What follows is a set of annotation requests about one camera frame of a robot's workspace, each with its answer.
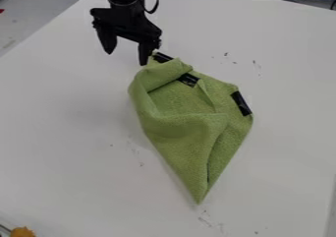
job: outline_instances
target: dirt speck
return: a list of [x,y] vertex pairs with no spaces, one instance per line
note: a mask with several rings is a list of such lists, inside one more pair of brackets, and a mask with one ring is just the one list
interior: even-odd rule
[[200,222],[202,222],[204,225],[206,225],[207,227],[212,227],[212,225],[210,224],[210,222],[207,221],[207,220],[205,220],[204,218],[199,217],[198,220],[199,220]]
[[224,224],[223,223],[219,223],[219,231],[221,234],[224,234]]
[[2,48],[3,49],[6,49],[6,48],[8,48],[8,47],[10,47],[12,44],[14,44],[15,43],[15,40],[14,39],[12,39],[11,41],[9,41],[7,44],[5,44]]

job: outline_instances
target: microfiber cloth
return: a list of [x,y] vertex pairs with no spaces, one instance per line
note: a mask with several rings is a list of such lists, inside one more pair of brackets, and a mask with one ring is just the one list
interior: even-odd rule
[[237,91],[180,59],[150,59],[129,87],[145,134],[198,204],[252,126],[231,96]]

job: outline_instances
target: black cable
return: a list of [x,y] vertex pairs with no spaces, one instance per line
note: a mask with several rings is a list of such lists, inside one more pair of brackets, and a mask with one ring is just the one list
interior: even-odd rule
[[330,6],[330,10],[334,10],[335,5],[336,5],[336,0],[334,0],[334,2],[332,2],[331,6]]

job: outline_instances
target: folded towel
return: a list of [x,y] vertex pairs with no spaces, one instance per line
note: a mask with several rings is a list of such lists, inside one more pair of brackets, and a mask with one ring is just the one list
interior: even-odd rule
[[199,204],[252,125],[227,84],[174,59],[150,60],[129,87],[142,128]]

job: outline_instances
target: tabletop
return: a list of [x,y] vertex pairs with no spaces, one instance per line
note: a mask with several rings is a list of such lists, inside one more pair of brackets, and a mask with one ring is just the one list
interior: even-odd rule
[[81,0],[0,59],[0,217],[38,236],[323,236],[336,172],[335,12],[161,0],[162,52],[240,87],[252,130],[197,206],[143,134],[137,45],[106,55]]

